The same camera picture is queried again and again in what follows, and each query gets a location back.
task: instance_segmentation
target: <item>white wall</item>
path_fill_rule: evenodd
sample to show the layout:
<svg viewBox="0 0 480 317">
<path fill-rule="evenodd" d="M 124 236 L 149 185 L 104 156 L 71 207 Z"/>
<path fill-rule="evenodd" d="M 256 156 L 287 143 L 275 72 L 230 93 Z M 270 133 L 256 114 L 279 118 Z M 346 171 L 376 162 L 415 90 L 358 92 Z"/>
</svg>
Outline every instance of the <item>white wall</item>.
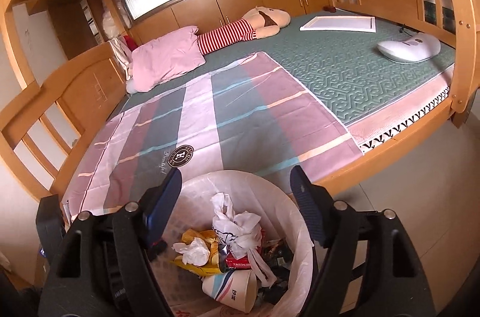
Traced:
<svg viewBox="0 0 480 317">
<path fill-rule="evenodd" d="M 14 7 L 14 16 L 23 50 L 32 67 L 35 78 L 42 83 L 48 75 L 64 64 L 67 59 L 57 40 L 55 31 L 47 12 L 28 16 L 25 5 Z M 8 61 L 5 47 L 0 38 L 0 109 L 10 102 L 18 93 L 20 86 Z M 75 135 L 59 112 L 49 112 L 52 123 L 58 128 L 67 142 L 71 143 Z M 41 126 L 30 130 L 33 140 L 56 166 L 63 162 L 64 155 L 53 143 Z M 28 153 L 25 148 L 16 148 L 22 161 L 49 186 L 51 177 Z M 38 176 L 40 169 L 48 178 Z M 38 204 L 21 189 L 8 169 L 0 164 L 0 250 L 10 260 L 14 271 L 25 280 L 33 283 L 35 263 L 39 248 L 35 215 Z"/>
</svg>

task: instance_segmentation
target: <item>bed sheet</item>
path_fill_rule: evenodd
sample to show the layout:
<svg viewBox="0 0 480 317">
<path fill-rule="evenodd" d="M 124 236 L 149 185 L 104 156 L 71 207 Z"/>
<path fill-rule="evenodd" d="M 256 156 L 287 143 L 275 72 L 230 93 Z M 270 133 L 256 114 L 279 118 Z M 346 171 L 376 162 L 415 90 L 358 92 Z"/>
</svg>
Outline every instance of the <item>bed sheet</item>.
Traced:
<svg viewBox="0 0 480 317">
<path fill-rule="evenodd" d="M 338 10 L 335 15 L 346 13 Z M 409 36 L 399 32 L 399 25 L 378 18 L 376 33 L 299 30 L 320 15 L 332 14 L 319 12 L 295 17 L 273 37 L 239 42 L 208 54 L 206 64 L 199 68 L 150 92 L 134 94 L 123 110 L 253 52 L 264 51 L 349 126 L 427 83 L 454 62 L 455 50 L 445 44 L 436 57 L 418 64 L 397 64 L 386 59 L 376 44 Z"/>
</svg>

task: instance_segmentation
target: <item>tissue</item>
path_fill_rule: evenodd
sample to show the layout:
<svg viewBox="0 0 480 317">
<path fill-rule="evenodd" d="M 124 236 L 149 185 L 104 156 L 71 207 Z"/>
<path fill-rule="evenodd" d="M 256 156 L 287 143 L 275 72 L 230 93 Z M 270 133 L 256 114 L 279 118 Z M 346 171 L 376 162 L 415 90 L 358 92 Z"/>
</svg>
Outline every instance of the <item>tissue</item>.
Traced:
<svg viewBox="0 0 480 317">
<path fill-rule="evenodd" d="M 194 266 L 204 266 L 210 257 L 210 249 L 205 244 L 205 241 L 195 237 L 190 245 L 185 243 L 175 243 L 172 245 L 177 253 L 182 254 L 183 264 L 193 264 Z"/>
</svg>

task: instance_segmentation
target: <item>screw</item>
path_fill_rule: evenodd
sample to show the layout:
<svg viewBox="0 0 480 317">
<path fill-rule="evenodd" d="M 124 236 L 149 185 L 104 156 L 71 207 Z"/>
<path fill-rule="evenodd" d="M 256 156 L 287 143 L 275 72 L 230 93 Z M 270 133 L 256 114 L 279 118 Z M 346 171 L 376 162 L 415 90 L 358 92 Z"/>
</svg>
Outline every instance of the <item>screw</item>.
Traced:
<svg viewBox="0 0 480 317">
<path fill-rule="evenodd" d="M 397 216 L 397 214 L 395 214 L 395 212 L 389 208 L 383 212 L 383 215 L 389 220 L 393 220 Z"/>
<path fill-rule="evenodd" d="M 90 217 L 90 212 L 89 211 L 82 211 L 78 216 L 77 218 L 80 220 L 80 221 L 85 221 L 88 219 L 88 217 Z"/>
<path fill-rule="evenodd" d="M 337 210 L 344 211 L 347 209 L 349 205 L 347 205 L 344 201 L 335 201 L 333 203 L 333 207 L 335 207 Z"/>
<path fill-rule="evenodd" d="M 137 202 L 129 202 L 125 205 L 125 210 L 127 210 L 129 213 L 133 213 L 134 211 L 137 211 L 137 209 L 138 209 Z"/>
</svg>

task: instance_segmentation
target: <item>trash can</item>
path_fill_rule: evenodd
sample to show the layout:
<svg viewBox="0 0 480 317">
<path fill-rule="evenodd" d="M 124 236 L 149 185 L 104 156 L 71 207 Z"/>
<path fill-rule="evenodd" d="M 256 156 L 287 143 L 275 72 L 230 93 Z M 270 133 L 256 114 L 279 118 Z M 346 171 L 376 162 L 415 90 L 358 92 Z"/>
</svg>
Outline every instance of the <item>trash can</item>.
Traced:
<svg viewBox="0 0 480 317">
<path fill-rule="evenodd" d="M 289 289 L 275 305 L 254 307 L 252 316 L 294 317 L 302 309 L 311 287 L 314 267 L 313 244 L 300 211 L 292 200 L 267 180 L 240 171 L 218 171 L 185 182 L 171 213 L 163 239 L 169 247 L 183 232 L 211 229 L 214 216 L 210 198 L 229 194 L 236 213 L 248 211 L 262 217 L 265 239 L 286 241 L 294 253 Z M 201 280 L 171 261 L 177 256 L 171 248 L 151 263 L 152 272 L 166 302 L 178 317 L 217 317 L 245 315 L 214 301 L 202 291 Z"/>
</svg>

